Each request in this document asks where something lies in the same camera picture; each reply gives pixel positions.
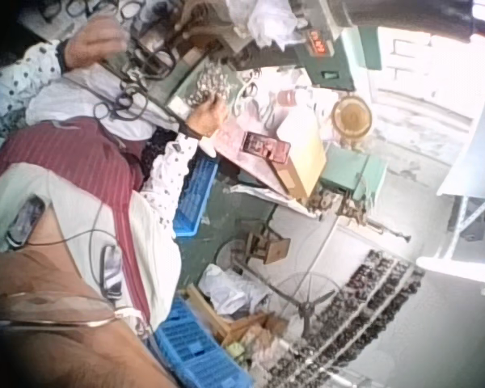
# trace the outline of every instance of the red label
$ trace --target red label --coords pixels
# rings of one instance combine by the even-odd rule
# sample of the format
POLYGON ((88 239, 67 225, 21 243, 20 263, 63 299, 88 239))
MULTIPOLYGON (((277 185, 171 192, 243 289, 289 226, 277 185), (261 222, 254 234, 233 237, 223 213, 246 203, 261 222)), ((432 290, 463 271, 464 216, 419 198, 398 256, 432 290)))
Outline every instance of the red label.
POLYGON ((311 48, 313 49, 315 55, 327 55, 329 53, 327 44, 325 43, 320 31, 310 30, 309 39, 311 48))

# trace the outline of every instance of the polka dot sleeve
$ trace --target polka dot sleeve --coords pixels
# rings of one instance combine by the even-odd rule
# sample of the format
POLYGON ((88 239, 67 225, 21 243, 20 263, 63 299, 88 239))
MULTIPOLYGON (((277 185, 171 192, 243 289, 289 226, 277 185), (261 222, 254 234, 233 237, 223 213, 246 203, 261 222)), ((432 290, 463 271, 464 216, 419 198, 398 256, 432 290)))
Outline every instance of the polka dot sleeve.
POLYGON ((58 43, 55 40, 36 44, 23 59, 0 68, 0 137, 17 129, 31 98, 61 76, 56 56, 58 43))
POLYGON ((178 134, 169 141, 165 154, 153 162, 150 177, 141 190, 142 196, 158 215, 157 221, 164 230, 172 231, 172 220, 178 208, 183 179, 188 174, 188 162, 197 150, 198 140, 178 134))

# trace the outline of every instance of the blue plastic crate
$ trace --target blue plastic crate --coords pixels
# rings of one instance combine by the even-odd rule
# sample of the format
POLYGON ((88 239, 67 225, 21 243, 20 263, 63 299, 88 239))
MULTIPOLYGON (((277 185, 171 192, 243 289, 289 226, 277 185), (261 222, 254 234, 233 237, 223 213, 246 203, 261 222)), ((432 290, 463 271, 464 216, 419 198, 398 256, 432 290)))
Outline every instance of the blue plastic crate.
POLYGON ((177 237, 195 236, 205 212, 213 180, 216 177, 217 160, 201 155, 191 171, 191 178, 178 203, 173 228, 177 237))
POLYGON ((177 297, 154 338, 166 364, 187 388, 250 388, 250 376, 177 297))

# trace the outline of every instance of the red striped apron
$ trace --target red striped apron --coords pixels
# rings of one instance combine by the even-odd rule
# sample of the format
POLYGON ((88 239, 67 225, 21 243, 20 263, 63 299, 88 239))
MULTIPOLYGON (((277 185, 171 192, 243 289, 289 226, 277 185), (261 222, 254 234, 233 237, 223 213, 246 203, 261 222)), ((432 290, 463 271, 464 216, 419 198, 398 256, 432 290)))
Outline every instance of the red striped apron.
POLYGON ((132 190, 140 189, 143 141, 119 140, 90 117, 45 121, 10 136, 0 149, 0 176, 13 163, 30 163, 53 171, 97 197, 113 212, 124 252, 124 278, 133 306, 150 318, 129 226, 132 190))

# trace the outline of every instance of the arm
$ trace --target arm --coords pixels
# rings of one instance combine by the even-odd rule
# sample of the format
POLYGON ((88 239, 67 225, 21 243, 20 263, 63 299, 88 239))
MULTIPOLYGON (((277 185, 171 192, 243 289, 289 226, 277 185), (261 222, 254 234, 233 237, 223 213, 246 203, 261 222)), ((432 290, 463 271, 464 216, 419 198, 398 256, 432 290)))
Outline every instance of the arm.
POLYGON ((0 137, 18 124, 18 118, 43 86, 61 76, 58 41, 30 47, 23 59, 0 69, 0 137))
MULTIPOLYGON (((210 137, 227 116, 222 99, 213 96, 191 114, 187 125, 194 137, 210 137)), ((150 178, 141 190, 142 196, 159 214, 158 222, 171 233, 183 179, 188 174, 187 164, 196 153, 197 145, 197 139, 179 133, 176 141, 167 143, 165 154, 154 160, 150 178)))
POLYGON ((197 145, 198 140, 179 133, 176 141, 167 143, 165 154, 154 160, 150 177, 142 187, 142 196, 159 214, 158 222, 164 230, 172 230, 183 179, 188 174, 188 162, 196 153, 197 145))
POLYGON ((18 127, 29 101, 68 70, 87 67, 125 51, 129 34, 115 18, 97 16, 72 39, 37 44, 23 59, 0 69, 0 136, 18 127))

